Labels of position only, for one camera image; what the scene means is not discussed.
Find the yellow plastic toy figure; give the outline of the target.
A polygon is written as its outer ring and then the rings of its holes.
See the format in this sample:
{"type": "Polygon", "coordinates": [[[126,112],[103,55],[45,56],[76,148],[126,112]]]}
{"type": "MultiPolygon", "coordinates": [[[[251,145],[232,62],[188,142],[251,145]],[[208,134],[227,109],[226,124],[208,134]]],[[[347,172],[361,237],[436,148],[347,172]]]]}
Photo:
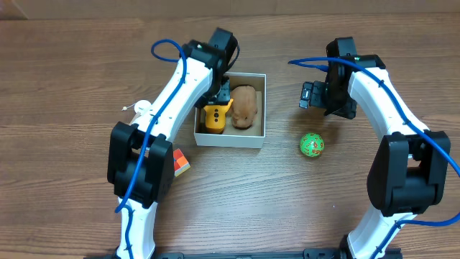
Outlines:
{"type": "Polygon", "coordinates": [[[208,133],[221,134],[226,126],[226,113],[233,103],[230,99],[227,105],[207,105],[203,107],[206,112],[205,127],[208,133]]]}

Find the brown plush animal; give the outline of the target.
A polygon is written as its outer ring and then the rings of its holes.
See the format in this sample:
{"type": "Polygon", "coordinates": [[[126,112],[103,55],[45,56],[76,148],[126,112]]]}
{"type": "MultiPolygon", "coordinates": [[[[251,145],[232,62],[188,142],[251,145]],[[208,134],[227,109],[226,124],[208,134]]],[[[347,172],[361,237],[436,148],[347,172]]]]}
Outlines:
{"type": "Polygon", "coordinates": [[[253,86],[237,86],[231,92],[233,103],[231,105],[232,125],[238,129],[247,129],[252,126],[258,112],[257,92],[253,86]]]}

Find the multicoloured cube puzzle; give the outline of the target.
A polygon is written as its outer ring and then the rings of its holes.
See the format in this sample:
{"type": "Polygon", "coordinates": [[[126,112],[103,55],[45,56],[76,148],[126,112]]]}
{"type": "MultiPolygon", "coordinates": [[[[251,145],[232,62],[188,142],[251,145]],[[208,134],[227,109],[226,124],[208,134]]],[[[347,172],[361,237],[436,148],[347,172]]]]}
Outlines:
{"type": "Polygon", "coordinates": [[[190,168],[190,163],[188,162],[188,160],[186,159],[186,157],[180,149],[174,150],[173,158],[175,177],[179,176],[180,174],[184,173],[190,168]]]}

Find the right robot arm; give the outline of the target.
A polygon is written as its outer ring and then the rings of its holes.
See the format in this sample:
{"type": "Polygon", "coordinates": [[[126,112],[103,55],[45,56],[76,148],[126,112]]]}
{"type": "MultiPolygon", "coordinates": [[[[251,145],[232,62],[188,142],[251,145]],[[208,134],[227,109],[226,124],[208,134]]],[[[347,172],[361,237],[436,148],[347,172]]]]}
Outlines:
{"type": "Polygon", "coordinates": [[[449,137],[429,130],[409,110],[377,55],[304,58],[294,63],[327,73],[324,83],[304,84],[308,105],[333,114],[346,101],[355,102],[380,141],[367,176],[369,208],[341,241],[337,258],[401,258],[387,246],[405,225],[445,227],[459,220],[459,216],[440,222],[416,218],[441,201],[447,168],[458,171],[459,166],[450,156],[449,137]]]}

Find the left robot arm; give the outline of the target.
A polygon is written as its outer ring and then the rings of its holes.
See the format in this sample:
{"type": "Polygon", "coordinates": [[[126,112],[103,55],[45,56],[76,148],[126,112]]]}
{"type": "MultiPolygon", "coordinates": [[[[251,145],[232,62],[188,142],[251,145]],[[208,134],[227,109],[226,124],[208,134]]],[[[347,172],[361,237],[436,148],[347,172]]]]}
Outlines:
{"type": "Polygon", "coordinates": [[[238,58],[239,43],[228,40],[179,45],[171,79],[130,124],[111,131],[107,181],[118,198],[121,239],[115,258],[151,258],[155,253],[157,205],[175,177],[173,141],[191,109],[205,106],[221,90],[223,75],[238,58]]]}

